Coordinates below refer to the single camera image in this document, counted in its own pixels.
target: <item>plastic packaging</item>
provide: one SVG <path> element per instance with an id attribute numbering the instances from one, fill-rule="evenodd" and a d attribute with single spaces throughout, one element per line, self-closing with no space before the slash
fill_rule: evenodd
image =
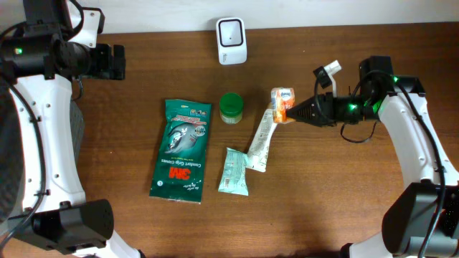
<path id="1" fill-rule="evenodd" d="M 286 111 L 295 105 L 293 88 L 274 88 L 271 90 L 271 104 L 274 110 L 274 123 L 289 123 L 294 119 L 287 118 Z"/>
<path id="2" fill-rule="evenodd" d="M 236 93 L 230 92 L 220 99 L 220 117 L 223 122 L 234 125 L 242 119 L 244 100 Z"/>
<path id="3" fill-rule="evenodd" d="M 265 114 L 263 114 L 263 118 L 255 133 L 252 144 L 250 145 L 249 152 L 247 153 L 249 159 L 247 168 L 259 172 L 266 172 L 270 141 L 277 126 L 278 124 L 273 121 L 273 109 L 268 108 Z"/>
<path id="4" fill-rule="evenodd" d="M 151 197 L 201 202 L 210 111 L 210 104 L 166 100 L 167 125 L 151 181 Z"/>
<path id="5" fill-rule="evenodd" d="M 249 195 L 247 184 L 245 184 L 245 166 L 247 162 L 247 154 L 227 148 L 223 176 L 218 187 L 219 192 L 243 196 Z"/>

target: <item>gray glove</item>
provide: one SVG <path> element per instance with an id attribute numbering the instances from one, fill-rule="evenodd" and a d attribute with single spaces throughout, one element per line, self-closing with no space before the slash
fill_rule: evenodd
<path id="1" fill-rule="evenodd" d="M 198 140 L 195 127 L 191 123 L 182 123 L 174 128 L 168 134 L 169 150 L 164 153 L 179 153 L 181 151 L 193 148 Z"/>

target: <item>orange packet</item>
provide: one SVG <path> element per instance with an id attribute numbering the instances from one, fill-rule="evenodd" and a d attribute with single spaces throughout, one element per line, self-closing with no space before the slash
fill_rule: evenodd
<path id="1" fill-rule="evenodd" d="M 295 105 L 295 92 L 293 88 L 274 88 L 271 90 L 271 103 L 273 104 L 274 123 L 289 123 L 292 118 L 287 118 L 285 111 Z"/>

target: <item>light blue packet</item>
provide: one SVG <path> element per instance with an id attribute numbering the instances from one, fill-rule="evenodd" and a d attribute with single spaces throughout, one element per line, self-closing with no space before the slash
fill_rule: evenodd
<path id="1" fill-rule="evenodd" d="M 248 196 L 249 190 L 245 184 L 245 166 L 248 163 L 247 154 L 227 148 L 227 158 L 224 160 L 223 176 L 218 191 Z"/>

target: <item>wooden table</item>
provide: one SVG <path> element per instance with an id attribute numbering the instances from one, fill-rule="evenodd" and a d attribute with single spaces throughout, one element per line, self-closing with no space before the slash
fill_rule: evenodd
<path id="1" fill-rule="evenodd" d="M 226 147 L 247 151 L 274 87 L 313 94 L 312 71 L 335 59 L 347 94 L 370 55 L 392 57 L 397 74 L 419 76 L 443 147 L 459 168 L 459 24 L 313 27 L 247 31 L 247 62 L 218 63 L 215 32 L 102 35 L 126 46 L 125 81 L 85 81 L 78 102 L 86 122 L 78 173 L 88 201 L 108 199 L 115 230 L 151 257 L 274 257 L 335 251 L 381 229 L 403 191 L 390 137 L 347 143 L 339 128 L 278 126 L 266 173 L 247 170 L 250 195 L 219 193 Z M 226 125 L 225 92 L 244 97 L 244 118 Z M 213 104 L 202 204 L 150 199 L 164 132 L 164 100 Z M 347 128 L 366 137 L 371 123 Z M 12 240 L 6 257 L 61 257 Z"/>

